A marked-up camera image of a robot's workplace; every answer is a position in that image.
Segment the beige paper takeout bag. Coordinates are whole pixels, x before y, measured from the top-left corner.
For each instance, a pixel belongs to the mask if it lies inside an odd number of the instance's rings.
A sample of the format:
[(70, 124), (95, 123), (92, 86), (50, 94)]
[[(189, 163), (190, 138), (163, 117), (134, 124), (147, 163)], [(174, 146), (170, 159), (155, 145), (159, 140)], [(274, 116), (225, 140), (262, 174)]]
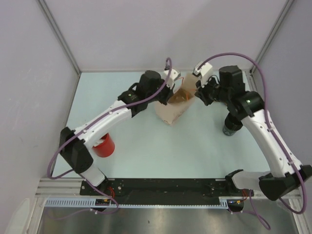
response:
[(195, 101), (195, 92), (196, 92), (196, 82), (198, 81), (197, 77), (192, 75), (191, 73), (187, 73), (182, 79), (182, 83), (180, 87), (177, 89), (185, 89), (192, 93), (193, 98), (187, 102), (179, 103), (179, 104), (167, 104), (163, 105), (160, 102), (156, 102), (154, 105), (154, 109), (156, 115), (166, 124), (173, 125), (178, 118), (188, 110), (188, 108)]

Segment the brown pulp cup carrier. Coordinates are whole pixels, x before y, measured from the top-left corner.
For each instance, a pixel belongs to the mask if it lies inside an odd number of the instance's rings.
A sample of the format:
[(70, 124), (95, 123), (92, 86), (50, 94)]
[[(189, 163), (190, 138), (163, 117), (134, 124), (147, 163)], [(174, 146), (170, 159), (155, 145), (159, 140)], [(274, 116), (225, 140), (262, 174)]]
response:
[(169, 99), (169, 104), (179, 104), (187, 102), (193, 98), (192, 93), (185, 89), (179, 89), (174, 93), (174, 95)]

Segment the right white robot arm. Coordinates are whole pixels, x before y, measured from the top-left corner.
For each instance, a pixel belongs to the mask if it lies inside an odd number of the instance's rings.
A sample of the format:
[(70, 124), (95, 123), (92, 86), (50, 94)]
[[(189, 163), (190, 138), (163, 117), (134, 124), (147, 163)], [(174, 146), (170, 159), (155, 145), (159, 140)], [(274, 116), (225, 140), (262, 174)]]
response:
[(246, 127), (261, 149), (270, 171), (247, 172), (236, 170), (226, 176), (225, 191), (237, 195), (242, 189), (261, 191), (266, 198), (276, 201), (300, 186), (312, 176), (312, 167), (303, 165), (294, 155), (287, 158), (284, 149), (290, 150), (274, 130), (269, 113), (265, 112), (264, 100), (255, 91), (246, 90), (243, 72), (236, 65), (219, 69), (219, 78), (214, 78), (209, 63), (197, 65), (193, 75), (198, 78), (195, 96), (208, 106), (214, 101), (227, 105), (229, 111), (223, 133), (232, 136)]

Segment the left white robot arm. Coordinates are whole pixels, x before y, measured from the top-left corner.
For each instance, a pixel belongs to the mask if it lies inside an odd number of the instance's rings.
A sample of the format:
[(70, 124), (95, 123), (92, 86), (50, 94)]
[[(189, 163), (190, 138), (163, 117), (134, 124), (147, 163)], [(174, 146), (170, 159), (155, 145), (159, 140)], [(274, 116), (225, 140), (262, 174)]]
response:
[(180, 72), (166, 68), (164, 74), (145, 71), (139, 82), (118, 96), (117, 100), (103, 113), (86, 124), (71, 130), (65, 127), (60, 133), (59, 154), (71, 169), (91, 183), (97, 195), (108, 189), (107, 177), (95, 164), (90, 150), (111, 128), (133, 118), (144, 111), (148, 104), (158, 101), (167, 104), (174, 94), (175, 81)]

